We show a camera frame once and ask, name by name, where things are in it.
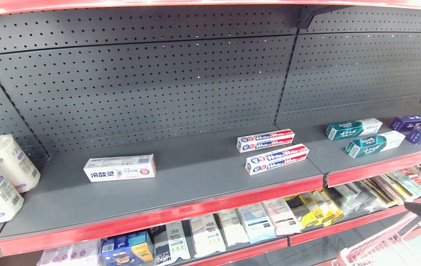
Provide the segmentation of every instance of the gray metal shelf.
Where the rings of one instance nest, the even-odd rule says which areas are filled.
[[[274,125],[107,147],[52,156],[42,168],[38,187],[0,234],[17,238],[133,216],[165,207],[320,175],[305,160],[249,176],[236,138],[277,130]],[[83,172],[89,158],[153,153],[155,178],[91,183]]]
[[[304,143],[311,150],[308,157],[322,173],[349,170],[366,165],[376,164],[384,160],[393,159],[409,154],[421,152],[421,144],[413,145],[403,141],[401,146],[382,153],[376,153],[362,158],[351,158],[344,153],[345,147],[354,139],[331,141],[325,135],[329,123],[353,121],[366,118],[376,118],[383,122],[378,133],[390,131],[389,124],[395,116],[421,114],[421,104],[408,104],[392,108],[379,108],[363,112],[340,112],[332,116],[311,117],[276,123],[278,128],[291,128],[295,132],[303,132],[295,136],[295,143]]]

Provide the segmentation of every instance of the lower shelf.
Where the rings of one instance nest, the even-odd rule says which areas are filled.
[[[414,202],[418,202],[418,203],[421,202],[421,198],[415,200]],[[404,205],[398,205],[396,207],[392,207],[386,210],[375,212],[373,214],[368,214],[362,217],[340,222],[338,224],[333,224],[328,227],[323,227],[323,228],[315,229],[312,231],[303,232],[301,234],[290,236],[290,245],[294,246],[294,245],[302,244],[314,239],[326,237],[332,234],[336,234],[338,232],[346,231],[346,230],[353,229],[365,224],[369,224],[371,222],[379,221],[381,219],[385,219],[387,217],[391,217],[396,214],[401,214],[403,212],[406,212],[406,208],[404,207]]]

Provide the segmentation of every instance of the white box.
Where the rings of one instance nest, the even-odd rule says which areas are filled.
[[[294,132],[290,129],[255,134],[237,138],[237,149],[239,152],[244,153],[246,151],[289,144],[293,142],[293,138]]]
[[[84,166],[91,182],[130,180],[155,177],[156,164],[153,154],[108,158],[91,158]]]
[[[248,157],[246,159],[246,171],[250,175],[255,175],[293,162],[304,160],[308,153],[309,149],[304,144],[298,144],[279,150],[273,150],[269,153]]]

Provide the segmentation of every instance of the white toothpaste box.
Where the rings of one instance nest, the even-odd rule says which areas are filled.
[[[269,153],[248,157],[246,159],[246,171],[250,175],[288,165],[293,162],[304,160],[309,153],[309,149],[304,144],[298,144]]]
[[[237,149],[244,153],[251,150],[259,150],[293,142],[294,132],[290,129],[282,129],[267,133],[250,135],[237,138]]]
[[[91,158],[84,172],[91,182],[155,177],[156,163],[153,154]]]
[[[350,141],[345,153],[352,158],[380,153],[399,147],[406,136],[398,131],[389,131],[375,136]]]

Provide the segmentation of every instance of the barcode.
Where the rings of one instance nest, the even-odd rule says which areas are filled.
[[[109,252],[109,251],[111,251],[113,249],[114,249],[114,244],[113,243],[112,244],[108,244],[108,245],[105,245],[105,246],[102,247],[101,253]]]
[[[16,195],[16,196],[13,198],[13,200],[12,200],[12,204],[16,205],[16,204],[17,204],[17,202],[18,202],[18,200],[20,200],[20,196],[19,196],[19,195]]]

